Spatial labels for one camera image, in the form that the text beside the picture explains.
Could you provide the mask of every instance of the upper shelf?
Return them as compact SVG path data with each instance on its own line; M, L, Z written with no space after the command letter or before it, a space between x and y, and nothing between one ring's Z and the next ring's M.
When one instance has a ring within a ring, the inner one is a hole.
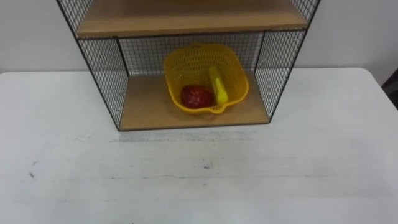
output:
M78 37L306 28L290 0L94 0Z

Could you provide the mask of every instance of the white wall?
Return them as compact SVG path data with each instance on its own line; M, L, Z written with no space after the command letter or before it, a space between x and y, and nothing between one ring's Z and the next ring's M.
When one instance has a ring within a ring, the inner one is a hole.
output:
M322 0L298 67L398 67L398 0ZM0 71L86 70L55 0L0 2Z

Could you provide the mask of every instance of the lower shelf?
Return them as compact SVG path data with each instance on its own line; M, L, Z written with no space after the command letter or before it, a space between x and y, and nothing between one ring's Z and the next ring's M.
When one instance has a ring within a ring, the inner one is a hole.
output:
M192 128L243 124L267 124L266 109L253 73L247 73L250 89L246 99L223 114L192 116L177 108L163 76L130 77L120 123L121 131Z

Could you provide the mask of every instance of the wooden shelf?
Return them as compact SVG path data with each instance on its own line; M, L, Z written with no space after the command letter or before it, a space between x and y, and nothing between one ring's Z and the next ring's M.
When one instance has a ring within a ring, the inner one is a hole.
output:
M223 114L192 116L175 106L164 77L130 77L121 118L121 131L190 128L269 122L254 75L248 73L250 90L246 99Z
M79 37L306 28L289 0L94 0Z

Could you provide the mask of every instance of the basket handle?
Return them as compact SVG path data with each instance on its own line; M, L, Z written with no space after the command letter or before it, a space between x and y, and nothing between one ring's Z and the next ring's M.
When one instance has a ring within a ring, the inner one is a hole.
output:
M209 111L210 111L210 113L212 113L212 114L221 114L221 113L224 112L224 110L225 110L225 108L226 108L227 106L228 106L227 104L223 104L223 105L221 105L221 107L218 108L217 110L210 109Z

